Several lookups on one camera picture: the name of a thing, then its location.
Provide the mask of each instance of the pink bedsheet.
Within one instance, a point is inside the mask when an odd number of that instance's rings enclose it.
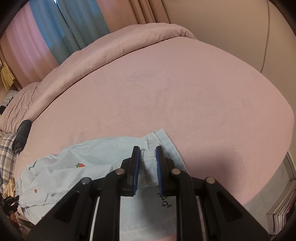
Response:
[[[290,146],[294,116],[285,98],[257,70],[181,27],[151,24],[120,31],[52,71],[30,92],[32,103],[24,112],[19,98],[13,99],[18,104],[4,115],[15,121],[2,119],[1,128],[15,131],[22,119],[35,120],[14,176],[37,158],[79,142],[142,137],[163,128],[192,176],[213,176],[246,204]],[[166,31],[170,37],[160,37]],[[147,33],[142,41],[153,41],[135,45],[141,32]],[[104,51],[110,41],[119,55]],[[63,93],[52,102],[53,92]]]

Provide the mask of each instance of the stitching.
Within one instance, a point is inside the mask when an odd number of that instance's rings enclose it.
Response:
[[[143,159],[148,158],[148,157],[154,157],[155,158],[155,156],[146,156],[146,157],[143,157]]]
[[[147,181],[147,176],[146,176],[146,172],[145,172],[145,162],[144,162],[144,151],[142,151],[142,160],[143,162],[142,163],[142,167],[143,167],[143,173],[144,173],[144,179],[145,179],[145,182],[148,184],[148,181]]]
[[[161,146],[163,147],[163,151],[164,151],[164,153],[167,155],[167,157],[168,157],[169,159],[171,159],[170,155],[169,155],[168,152],[166,151],[166,149],[165,149],[163,143],[161,142],[161,140],[159,139],[158,135],[157,135],[155,132],[153,132],[153,134],[156,136],[157,140],[159,141],[159,143],[160,143]]]

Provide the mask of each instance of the plaid cloth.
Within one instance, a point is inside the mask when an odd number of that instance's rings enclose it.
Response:
[[[13,97],[16,96],[17,93],[18,93],[18,91],[14,91],[14,90],[9,91],[1,105],[7,107],[8,104],[11,102]]]
[[[0,192],[3,193],[13,174],[16,155],[12,143],[16,134],[6,134],[0,143]]]

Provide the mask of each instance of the plaid shirt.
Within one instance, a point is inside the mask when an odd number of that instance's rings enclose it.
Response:
[[[0,143],[0,192],[3,193],[13,174],[16,155],[12,143],[16,134],[6,134]]]

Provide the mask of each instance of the book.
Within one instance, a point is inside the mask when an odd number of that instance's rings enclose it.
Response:
[[[277,235],[282,230],[294,211],[295,202],[296,180],[292,180],[266,214],[269,234]]]

